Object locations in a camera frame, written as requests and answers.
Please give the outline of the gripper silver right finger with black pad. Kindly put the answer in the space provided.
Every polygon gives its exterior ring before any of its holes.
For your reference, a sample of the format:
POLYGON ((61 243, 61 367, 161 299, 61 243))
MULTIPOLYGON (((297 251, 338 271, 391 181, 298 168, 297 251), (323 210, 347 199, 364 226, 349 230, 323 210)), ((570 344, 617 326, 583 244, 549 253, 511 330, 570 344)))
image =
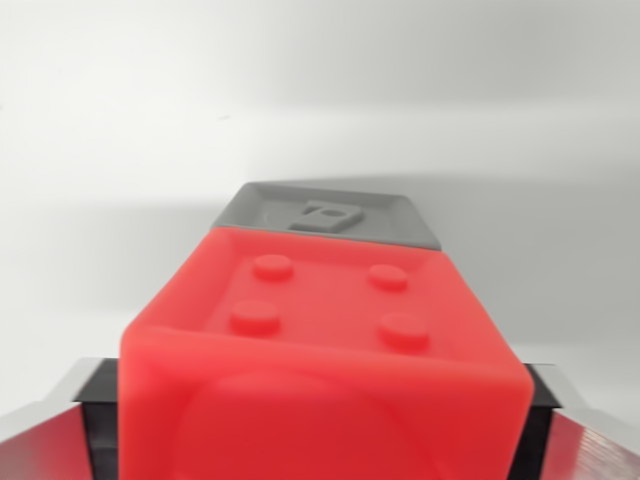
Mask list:
POLYGON ((534 398, 508 477, 639 478, 639 429, 589 406, 552 364, 528 364, 534 398))

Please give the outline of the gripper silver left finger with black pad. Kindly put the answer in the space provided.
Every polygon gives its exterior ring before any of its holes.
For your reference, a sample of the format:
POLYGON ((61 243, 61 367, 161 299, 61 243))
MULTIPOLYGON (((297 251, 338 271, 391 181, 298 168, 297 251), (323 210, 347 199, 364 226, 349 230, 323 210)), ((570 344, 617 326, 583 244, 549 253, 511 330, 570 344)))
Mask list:
POLYGON ((84 358, 42 400, 1 417, 3 479, 117 479, 117 360, 84 358))

